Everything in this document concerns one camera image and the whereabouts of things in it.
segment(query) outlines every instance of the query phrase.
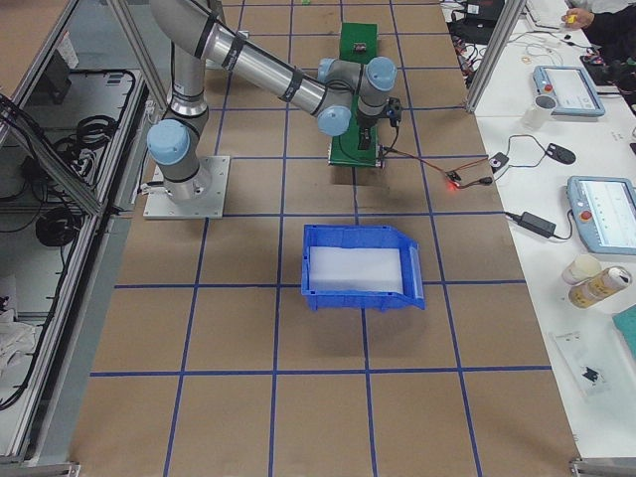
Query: white mounting plate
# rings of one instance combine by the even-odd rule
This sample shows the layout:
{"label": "white mounting plate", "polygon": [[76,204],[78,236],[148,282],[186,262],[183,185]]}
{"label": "white mounting plate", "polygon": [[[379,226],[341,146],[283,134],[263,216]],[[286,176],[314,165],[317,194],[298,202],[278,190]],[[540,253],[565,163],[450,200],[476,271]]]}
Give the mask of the white mounting plate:
{"label": "white mounting plate", "polygon": [[[208,193],[194,201],[178,204],[173,202],[163,187],[150,189],[143,217],[146,219],[220,219],[226,201],[230,156],[212,156],[201,159],[202,167],[212,174],[212,185]],[[152,177],[154,181],[163,181],[158,167]]]}

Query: tablet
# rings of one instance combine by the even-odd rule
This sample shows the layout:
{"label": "tablet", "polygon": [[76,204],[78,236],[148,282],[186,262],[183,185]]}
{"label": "tablet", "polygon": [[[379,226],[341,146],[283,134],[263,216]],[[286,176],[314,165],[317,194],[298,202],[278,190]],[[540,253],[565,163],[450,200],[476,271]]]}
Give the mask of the tablet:
{"label": "tablet", "polygon": [[636,254],[636,194],[629,179],[570,177],[567,197],[590,251]]}
{"label": "tablet", "polygon": [[594,81],[583,67],[536,67],[533,79],[539,94],[550,95],[556,100],[553,114],[605,114]]}

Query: blue plastic bin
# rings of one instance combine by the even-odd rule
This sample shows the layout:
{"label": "blue plastic bin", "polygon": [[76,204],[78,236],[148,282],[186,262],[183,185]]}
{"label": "blue plastic bin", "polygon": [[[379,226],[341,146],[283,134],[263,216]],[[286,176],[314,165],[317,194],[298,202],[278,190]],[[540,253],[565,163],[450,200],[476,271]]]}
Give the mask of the blue plastic bin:
{"label": "blue plastic bin", "polygon": [[[402,293],[394,291],[316,290],[310,288],[312,246],[338,248],[396,248],[399,250]],[[318,308],[424,309],[417,242],[389,226],[322,226],[304,229],[301,293],[312,310]]]}

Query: paper cup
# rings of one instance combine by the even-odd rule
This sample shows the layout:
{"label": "paper cup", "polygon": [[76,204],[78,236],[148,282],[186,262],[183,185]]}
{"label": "paper cup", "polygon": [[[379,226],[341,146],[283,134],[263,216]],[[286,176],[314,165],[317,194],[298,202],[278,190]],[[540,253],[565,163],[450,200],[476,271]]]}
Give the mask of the paper cup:
{"label": "paper cup", "polygon": [[550,118],[556,107],[557,101],[552,96],[540,94],[521,118],[521,123],[526,129],[535,131]]}
{"label": "paper cup", "polygon": [[600,270],[600,261],[592,255],[583,253],[575,258],[560,276],[565,283],[576,285],[577,283],[596,275],[600,272]]}

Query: person's hand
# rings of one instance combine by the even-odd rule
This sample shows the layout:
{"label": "person's hand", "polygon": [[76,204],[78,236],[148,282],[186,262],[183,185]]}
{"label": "person's hand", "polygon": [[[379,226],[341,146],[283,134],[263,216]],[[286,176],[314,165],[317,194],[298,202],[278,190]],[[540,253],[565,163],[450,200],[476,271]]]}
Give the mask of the person's hand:
{"label": "person's hand", "polygon": [[582,8],[570,8],[560,18],[565,22],[566,27],[578,30],[589,27],[594,21],[594,14]]}

